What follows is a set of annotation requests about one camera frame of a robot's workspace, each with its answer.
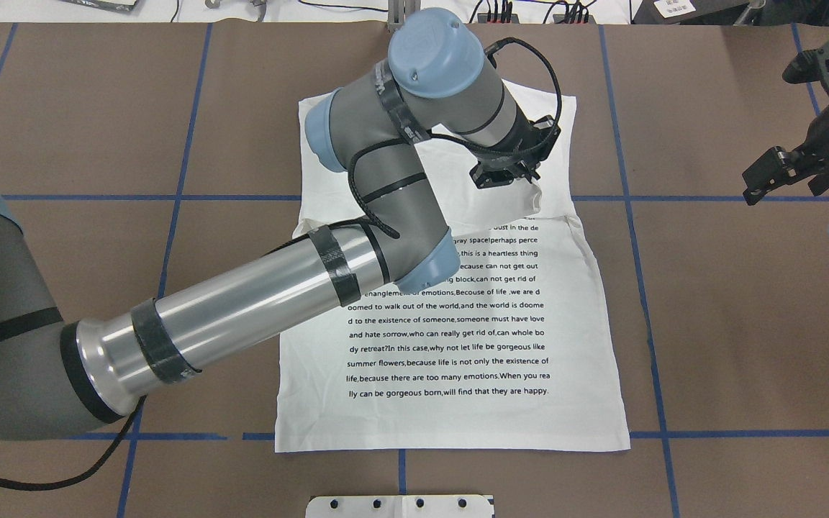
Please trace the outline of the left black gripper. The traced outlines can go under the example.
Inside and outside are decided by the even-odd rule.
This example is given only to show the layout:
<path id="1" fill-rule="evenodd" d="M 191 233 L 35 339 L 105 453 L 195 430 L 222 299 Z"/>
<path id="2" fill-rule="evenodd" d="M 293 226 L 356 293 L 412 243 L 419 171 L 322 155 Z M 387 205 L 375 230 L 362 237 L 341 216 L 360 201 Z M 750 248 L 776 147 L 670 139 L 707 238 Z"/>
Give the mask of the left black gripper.
<path id="1" fill-rule="evenodd" d="M 530 121 L 517 108 L 514 124 L 500 143 L 471 151 L 478 160 L 470 170 L 471 180 L 478 189 L 509 186 L 517 179 L 539 180 L 537 168 L 549 157 L 560 132 L 553 116 Z"/>

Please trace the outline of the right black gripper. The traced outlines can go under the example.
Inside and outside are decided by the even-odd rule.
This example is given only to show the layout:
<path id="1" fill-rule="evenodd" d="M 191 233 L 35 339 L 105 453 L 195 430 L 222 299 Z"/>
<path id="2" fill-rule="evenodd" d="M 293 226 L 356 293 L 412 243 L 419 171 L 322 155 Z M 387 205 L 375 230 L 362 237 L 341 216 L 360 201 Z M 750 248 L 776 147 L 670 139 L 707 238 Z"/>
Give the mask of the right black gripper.
<path id="1" fill-rule="evenodd" d="M 806 178 L 813 196 L 829 189 L 829 106 L 812 121 L 806 140 L 795 150 L 775 145 L 746 168 L 743 197 L 753 206 L 770 191 Z"/>

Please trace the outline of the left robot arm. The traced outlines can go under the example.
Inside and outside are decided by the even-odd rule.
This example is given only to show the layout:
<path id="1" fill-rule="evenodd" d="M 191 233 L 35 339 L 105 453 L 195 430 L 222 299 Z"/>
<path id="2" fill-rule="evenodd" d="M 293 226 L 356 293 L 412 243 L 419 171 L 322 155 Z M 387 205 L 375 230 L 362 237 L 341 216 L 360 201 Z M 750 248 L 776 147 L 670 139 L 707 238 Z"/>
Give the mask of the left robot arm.
<path id="1" fill-rule="evenodd" d="M 0 193 L 60 313 L 104 319 L 242 265 L 299 210 L 297 102 L 384 23 L 0 23 Z"/>

